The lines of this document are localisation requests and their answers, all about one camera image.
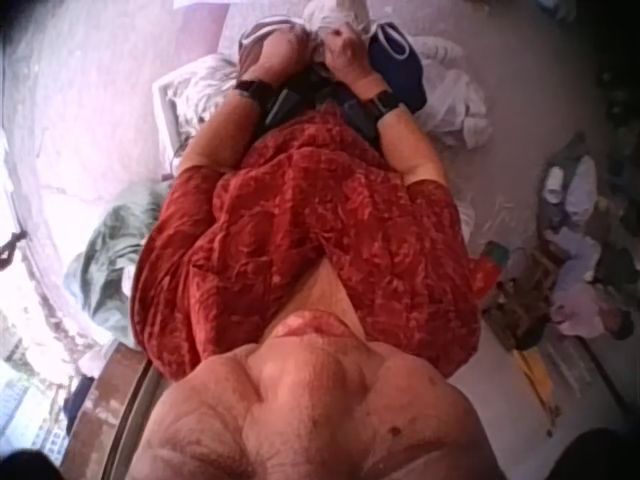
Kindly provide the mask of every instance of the blue cloth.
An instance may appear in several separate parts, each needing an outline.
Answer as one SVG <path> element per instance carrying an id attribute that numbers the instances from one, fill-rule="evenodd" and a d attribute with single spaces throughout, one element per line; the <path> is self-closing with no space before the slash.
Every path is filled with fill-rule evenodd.
<path id="1" fill-rule="evenodd" d="M 392 52 L 405 58 L 400 60 Z M 404 103 L 411 113 L 425 107 L 427 94 L 422 83 L 422 61 L 395 23 L 378 25 L 369 42 L 369 62 L 389 84 L 396 98 Z"/>

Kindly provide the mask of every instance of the dirt floor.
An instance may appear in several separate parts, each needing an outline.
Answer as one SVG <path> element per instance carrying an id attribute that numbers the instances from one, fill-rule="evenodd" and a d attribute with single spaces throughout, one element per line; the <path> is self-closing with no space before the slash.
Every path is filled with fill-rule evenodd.
<path id="1" fill-rule="evenodd" d="M 252 20 L 279 7 L 300 14 L 304 4 L 234 5 L 227 15 L 227 6 L 173 10 L 169 0 L 51 0 L 20 18 L 5 38 L 10 174 L 30 252 L 64 316 L 77 316 L 61 287 L 64 269 L 101 212 L 131 181 L 162 173 L 151 83 L 215 52 L 219 42 L 221 51 L 232 53 Z M 458 194 L 476 211 L 470 250 L 477 253 L 488 240 L 510 248 L 530 244 L 545 158 L 583 130 L 599 161 L 610 136 L 583 39 L 533 1 L 504 2 L 490 11 L 452 0 L 369 4 L 377 19 L 465 49 L 464 68 L 484 88 L 494 124 L 488 145 L 443 154 Z M 509 205 L 504 215 L 501 205 Z M 494 356 L 486 364 L 499 370 L 503 361 Z M 512 421 L 520 420 L 514 414 Z M 536 445 L 544 438 L 544 430 L 536 432 Z M 509 452 L 508 470 L 522 472 L 527 453 Z"/>

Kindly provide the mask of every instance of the red shirt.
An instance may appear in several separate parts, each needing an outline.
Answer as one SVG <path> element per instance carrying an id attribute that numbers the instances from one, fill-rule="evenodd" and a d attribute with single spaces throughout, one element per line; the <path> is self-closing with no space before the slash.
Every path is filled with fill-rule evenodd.
<path id="1" fill-rule="evenodd" d="M 446 187 L 402 178 L 339 114 L 310 112 L 258 141 L 242 167 L 181 173 L 134 282 L 136 341 L 169 379 L 260 340 L 327 257 L 369 340 L 452 375 L 479 321 Z"/>

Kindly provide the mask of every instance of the lip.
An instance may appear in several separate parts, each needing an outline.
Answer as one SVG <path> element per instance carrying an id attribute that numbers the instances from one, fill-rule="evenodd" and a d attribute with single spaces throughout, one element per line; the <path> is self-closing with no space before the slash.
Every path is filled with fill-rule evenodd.
<path id="1" fill-rule="evenodd" d="M 353 333 L 337 316 L 321 310 L 304 310 L 289 316 L 276 327 L 272 337 L 302 337 L 305 335 L 350 338 Z"/>

